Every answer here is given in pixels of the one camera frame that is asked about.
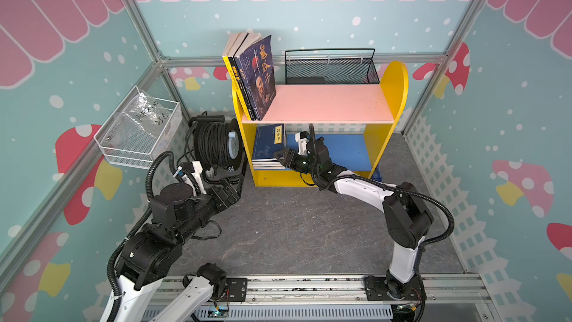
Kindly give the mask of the yellow cartoon cover book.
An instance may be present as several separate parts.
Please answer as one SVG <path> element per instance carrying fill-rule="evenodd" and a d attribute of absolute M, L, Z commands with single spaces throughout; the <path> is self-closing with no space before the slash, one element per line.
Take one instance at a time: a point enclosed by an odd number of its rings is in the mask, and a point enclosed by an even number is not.
<path fill-rule="evenodd" d="M 237 96 L 238 101 L 240 102 L 240 104 L 244 110 L 245 116 L 248 119 L 251 119 L 250 111 L 247 108 L 247 103 L 246 103 L 244 96 L 243 96 L 243 89 L 241 89 L 241 85 L 240 85 L 241 76 L 240 76 L 240 74 L 238 74 L 238 69 L 236 68 L 235 61 L 234 61 L 235 53 L 241 47 L 241 45 L 244 43 L 244 40 L 247 39 L 247 36 L 248 36 L 247 32 L 230 34 L 229 39 L 226 43 L 226 46 L 223 50 L 222 58 L 223 58 L 223 62 L 226 65 L 226 69 L 229 73 L 229 77 L 231 78 L 231 81 L 232 81 L 233 92 Z"/>

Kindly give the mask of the old man cover book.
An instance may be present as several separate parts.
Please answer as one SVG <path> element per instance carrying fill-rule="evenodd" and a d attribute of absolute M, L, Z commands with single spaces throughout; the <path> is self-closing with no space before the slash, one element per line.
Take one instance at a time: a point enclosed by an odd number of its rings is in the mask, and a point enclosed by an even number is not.
<path fill-rule="evenodd" d="M 235 59 L 256 118 L 262 120 L 276 97 L 276 79 L 271 49 L 272 36 L 248 32 L 247 41 L 238 49 Z"/>

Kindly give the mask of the dark blue thread-bound book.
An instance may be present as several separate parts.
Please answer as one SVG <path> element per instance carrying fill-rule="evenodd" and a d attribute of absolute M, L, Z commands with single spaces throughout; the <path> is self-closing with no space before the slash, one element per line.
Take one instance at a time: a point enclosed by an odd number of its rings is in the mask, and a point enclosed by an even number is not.
<path fill-rule="evenodd" d="M 287 170 L 285 167 L 275 167 L 275 166 L 271 166 L 271 167 L 254 167 L 255 171 L 284 171 Z"/>

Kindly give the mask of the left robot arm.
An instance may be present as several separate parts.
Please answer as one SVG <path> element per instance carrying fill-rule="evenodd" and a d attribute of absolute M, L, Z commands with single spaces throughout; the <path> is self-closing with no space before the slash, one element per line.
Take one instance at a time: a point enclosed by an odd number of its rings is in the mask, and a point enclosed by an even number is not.
<path fill-rule="evenodd" d="M 245 170 L 208 180 L 202 189 L 174 153 L 161 153 L 145 179 L 147 209 L 107 262 L 110 299 L 103 321 L 139 321 L 171 266 L 182 256 L 187 241 L 213 216 L 239 202 Z"/>

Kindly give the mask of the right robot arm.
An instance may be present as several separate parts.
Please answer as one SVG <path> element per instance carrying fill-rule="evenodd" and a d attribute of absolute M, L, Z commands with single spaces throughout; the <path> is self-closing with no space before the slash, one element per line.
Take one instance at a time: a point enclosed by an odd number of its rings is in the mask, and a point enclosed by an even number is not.
<path fill-rule="evenodd" d="M 369 204 L 384 214 L 387 230 L 394 242 L 390 267 L 382 283 L 366 278 L 366 289 L 375 294 L 403 301 L 412 291 L 423 295 L 419 273 L 425 248 L 450 237 L 454 216 L 438 200 L 418 192 L 411 183 L 381 183 L 362 177 L 333 163 L 324 138 L 317 138 L 313 125 L 296 139 L 298 149 L 284 148 L 274 157 L 285 168 L 311 176 L 312 184 L 322 191 L 348 195 Z"/>

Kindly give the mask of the black antler cover book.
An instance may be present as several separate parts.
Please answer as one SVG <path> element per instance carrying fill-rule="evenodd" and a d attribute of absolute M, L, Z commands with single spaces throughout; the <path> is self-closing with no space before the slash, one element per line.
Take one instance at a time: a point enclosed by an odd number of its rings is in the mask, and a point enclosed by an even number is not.
<path fill-rule="evenodd" d="M 234 79 L 233 83 L 235 84 L 236 90 L 238 92 L 239 101 L 245 110 L 245 115 L 247 118 L 249 120 L 253 120 L 256 118 L 256 112 L 253 109 L 250 98 L 247 94 L 246 87 L 242 80 L 241 73 L 235 59 L 235 54 L 238 52 L 238 49 L 240 49 L 241 46 L 247 41 L 248 35 L 249 34 L 247 32 L 232 34 L 230 37 L 231 45 L 226 50 L 226 54 L 229 59 L 231 73 Z"/>

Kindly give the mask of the blue book yellow label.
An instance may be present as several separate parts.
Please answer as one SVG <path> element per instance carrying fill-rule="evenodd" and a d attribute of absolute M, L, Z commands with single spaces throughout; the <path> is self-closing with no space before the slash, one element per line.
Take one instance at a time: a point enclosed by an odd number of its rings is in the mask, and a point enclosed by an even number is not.
<path fill-rule="evenodd" d="M 272 160 L 254 160 L 254 165 L 281 165 L 281 163 L 277 162 L 276 159 Z"/>

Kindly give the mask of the dark blue Mengxi label book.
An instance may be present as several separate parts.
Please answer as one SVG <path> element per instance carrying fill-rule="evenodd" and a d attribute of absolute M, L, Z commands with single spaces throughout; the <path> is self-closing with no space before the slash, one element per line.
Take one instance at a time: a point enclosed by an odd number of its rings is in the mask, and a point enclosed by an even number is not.
<path fill-rule="evenodd" d="M 270 169 L 270 168 L 282 169 L 282 168 L 285 168 L 279 162 L 254 162 L 253 167 L 257 168 L 257 169 Z"/>

